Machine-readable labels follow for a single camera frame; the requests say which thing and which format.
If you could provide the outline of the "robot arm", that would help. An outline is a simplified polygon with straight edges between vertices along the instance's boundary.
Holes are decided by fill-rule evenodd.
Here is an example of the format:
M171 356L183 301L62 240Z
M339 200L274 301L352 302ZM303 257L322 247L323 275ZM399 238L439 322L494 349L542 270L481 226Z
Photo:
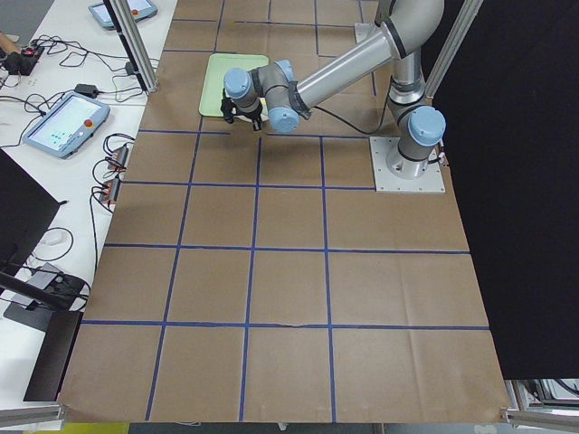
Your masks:
M321 102L392 63L384 105L401 136L386 165L393 175L417 179L425 174L429 156L446 128L442 113L425 102L421 64L421 48L439 26L443 12L443 0L382 1L364 40L303 80L295 79L287 60L250 71L232 68L223 77L223 119L232 124L242 116L259 130L266 115L274 130L289 133Z

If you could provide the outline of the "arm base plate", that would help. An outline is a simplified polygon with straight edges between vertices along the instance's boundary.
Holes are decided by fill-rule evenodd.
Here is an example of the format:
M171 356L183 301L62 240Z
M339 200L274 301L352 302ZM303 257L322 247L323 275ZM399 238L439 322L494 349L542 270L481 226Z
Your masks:
M421 162L405 159L399 137L370 137L370 149L378 193L443 194L446 192L436 151Z
M365 24L365 23L355 23L354 24L354 34L356 44L359 44L366 40L374 31L375 24Z

